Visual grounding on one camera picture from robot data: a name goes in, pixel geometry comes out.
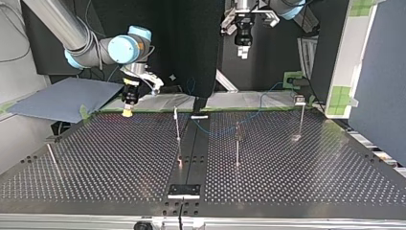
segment white panel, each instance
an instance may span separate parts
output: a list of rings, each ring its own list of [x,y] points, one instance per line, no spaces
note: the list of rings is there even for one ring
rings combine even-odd
[[[0,0],[20,9],[18,0]],[[18,18],[7,9],[3,11],[20,28]],[[0,11],[0,60],[17,58],[28,49],[27,39],[20,34]],[[31,53],[24,58],[0,62],[0,105],[14,102],[47,86],[48,77],[36,73]],[[51,121],[0,114],[0,173],[25,156],[38,150],[45,138],[52,135]]]
[[[0,122],[0,174],[39,150],[52,135],[52,123],[17,115]]]
[[[326,108],[329,107],[333,86],[348,86],[351,88],[350,96],[354,96],[375,13],[376,6],[373,6],[369,16],[347,17]],[[327,115],[327,117],[330,119],[347,119],[350,117],[350,111],[351,106],[347,106],[344,115]]]
[[[1,0],[19,9],[17,0]],[[3,9],[21,31],[20,22],[12,12]],[[16,58],[26,53],[28,41],[15,30],[0,11],[0,60]],[[47,82],[36,73],[31,52],[24,58],[11,62],[0,62],[0,104],[43,89]]]

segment black panel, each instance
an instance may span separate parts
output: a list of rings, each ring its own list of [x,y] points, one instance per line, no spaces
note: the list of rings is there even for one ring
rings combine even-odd
[[[281,18],[275,28],[264,28],[257,17],[248,59],[237,56],[234,35],[226,36],[221,70],[239,90],[267,90],[283,81],[284,72],[301,70],[297,38],[302,33],[293,20]]]
[[[325,0],[323,5],[320,20],[321,31],[314,58],[311,83],[319,100],[326,102],[349,0]]]
[[[208,98],[214,88],[223,1],[122,0],[94,1],[107,36],[119,35],[128,26],[152,31],[156,47],[148,64],[164,82],[178,78],[185,92],[195,81],[193,95]]]

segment blue cable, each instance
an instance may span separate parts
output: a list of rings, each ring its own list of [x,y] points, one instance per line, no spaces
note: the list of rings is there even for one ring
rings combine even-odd
[[[262,98],[263,98],[263,96],[265,96],[267,93],[269,93],[269,92],[271,92],[272,90],[274,90],[274,89],[275,89],[278,85],[280,85],[280,84],[282,84],[282,82],[276,83],[274,86],[272,86],[272,88],[270,88],[268,91],[266,91],[266,92],[264,92],[262,95],[260,95],[260,98],[259,98],[259,109],[258,109],[258,111],[257,111],[255,114],[248,116],[246,119],[242,120],[242,121],[239,122],[239,123],[240,123],[240,124],[248,123],[248,122],[250,122],[251,120],[253,120],[254,118],[256,118],[256,117],[260,114],[261,109],[262,109]],[[221,135],[226,134],[227,132],[233,131],[234,129],[237,128],[236,126],[231,126],[231,127],[227,127],[227,128],[224,129],[224,130],[221,130],[221,131],[219,131],[219,132],[210,132],[210,131],[206,130],[204,127],[202,127],[196,120],[192,120],[192,121],[193,121],[193,122],[197,125],[197,127],[198,127],[200,130],[202,130],[204,133],[206,133],[206,134],[208,134],[208,135],[213,135],[213,136],[221,136]]]

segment cable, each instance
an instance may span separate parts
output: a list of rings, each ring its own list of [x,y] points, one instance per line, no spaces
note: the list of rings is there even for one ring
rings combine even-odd
[[[105,73],[103,72],[103,70],[101,70],[101,69],[97,69],[97,70],[99,70],[99,71],[101,72],[102,80],[105,81]]]
[[[93,29],[90,24],[89,24],[89,9],[90,9],[90,4],[92,4],[92,0],[89,0],[89,2],[87,3],[87,7],[86,7],[86,13],[84,14],[84,20],[86,21],[86,25],[90,28],[90,30],[92,30],[94,33],[98,34],[98,35],[102,35],[105,36],[105,34],[102,34],[100,32],[95,31],[95,29]]]
[[[281,1],[288,7],[306,7],[307,5],[312,3],[314,0],[308,0],[307,2],[304,2],[302,4],[293,4],[293,3],[290,3],[290,2],[288,2],[286,0],[281,0]]]
[[[114,73],[116,73],[116,71],[119,69],[119,67],[120,67],[120,65],[117,65],[117,67],[111,72],[110,76],[108,76],[107,82],[109,82],[111,80]]]
[[[308,6],[305,6],[305,7],[304,7],[304,19],[303,19],[303,21],[302,21],[302,26],[301,26],[301,28],[302,28],[302,27],[304,26],[304,24],[305,24],[305,14],[307,13],[307,8],[308,8]],[[320,99],[317,97],[316,91],[314,91],[313,85],[311,84],[311,81],[310,81],[310,79],[308,78],[308,75],[307,75],[306,63],[305,63],[305,49],[304,49],[304,42],[303,42],[303,40],[304,40],[304,35],[302,34],[302,36],[301,36],[301,48],[302,48],[302,62],[304,63],[304,78],[307,79],[308,85],[310,86],[310,89],[311,89],[311,91],[312,91],[314,97],[316,98],[316,100],[317,100],[319,106],[322,108],[323,112],[326,113],[326,110],[323,108],[322,103],[320,102]]]
[[[188,81],[186,81],[186,88],[187,88],[188,91],[189,91],[188,98],[187,98],[186,100],[184,100],[182,103],[177,104],[176,107],[179,107],[180,105],[182,105],[183,103],[187,102],[187,101],[190,99],[190,95],[191,95],[191,93],[193,92],[194,87],[196,86],[196,80],[192,79],[192,80],[193,80],[193,88],[192,88],[192,90],[189,90],[189,81],[190,81],[190,80],[191,80],[191,79],[188,79]]]
[[[148,54],[146,54],[146,56],[145,57],[143,57],[143,58],[148,58],[150,55],[152,55],[152,53],[155,51],[155,46],[153,46],[153,45],[150,45],[150,47],[152,48],[150,51],[149,51],[149,53]]]
[[[261,109],[262,109],[262,98],[263,98],[263,96],[265,96],[267,93],[269,93],[269,92],[271,92],[272,90],[274,90],[274,89],[275,89],[278,85],[280,85],[280,84],[283,84],[283,83],[282,83],[282,82],[278,82],[278,83],[274,84],[274,86],[272,86],[272,88],[270,88],[268,91],[264,92],[264,93],[260,96],[260,98],[259,98],[259,109],[258,109],[258,111],[257,111],[255,114],[253,114],[253,115],[247,116],[247,118],[245,118],[244,120],[242,120],[242,121],[240,121],[240,122],[238,122],[238,123],[239,123],[239,124],[249,123],[251,120],[253,120],[254,118],[256,118],[256,117],[260,114]],[[208,134],[208,135],[213,135],[213,136],[221,136],[221,135],[223,135],[223,134],[226,134],[226,133],[228,133],[228,132],[230,132],[230,131],[236,129],[236,126],[230,126],[230,127],[227,127],[227,128],[225,128],[225,129],[220,130],[220,131],[217,131],[217,132],[210,132],[210,131],[206,130],[204,127],[202,127],[196,120],[193,120],[193,122],[194,122],[194,123],[197,125],[197,127],[198,127],[200,130],[202,130],[204,133],[206,133],[206,134]]]
[[[21,25],[23,27],[23,30],[25,32],[25,24],[24,24],[24,20],[23,20],[23,18],[21,16],[21,13],[19,11],[15,10],[10,5],[8,5],[8,4],[4,3],[4,2],[0,2],[0,10],[1,10],[1,12],[6,16],[6,19],[10,22],[10,24],[27,40],[27,44],[28,44],[27,51],[23,55],[21,55],[19,57],[10,58],[10,59],[0,60],[0,63],[5,63],[5,62],[11,62],[11,61],[19,60],[21,58],[26,57],[31,51],[31,46],[30,46],[30,42],[29,42],[27,36],[23,32],[20,31],[20,29],[15,25],[15,23],[9,18],[9,16],[4,12],[4,10],[2,8],[9,9],[10,11],[12,11],[17,16],[17,18],[20,21],[20,23],[21,23]]]

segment vertical post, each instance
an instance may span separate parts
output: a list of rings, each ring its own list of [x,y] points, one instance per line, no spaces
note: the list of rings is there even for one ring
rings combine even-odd
[[[52,150],[51,144],[47,143],[48,152],[51,154],[52,162],[57,164],[56,158],[54,156],[54,152]]]

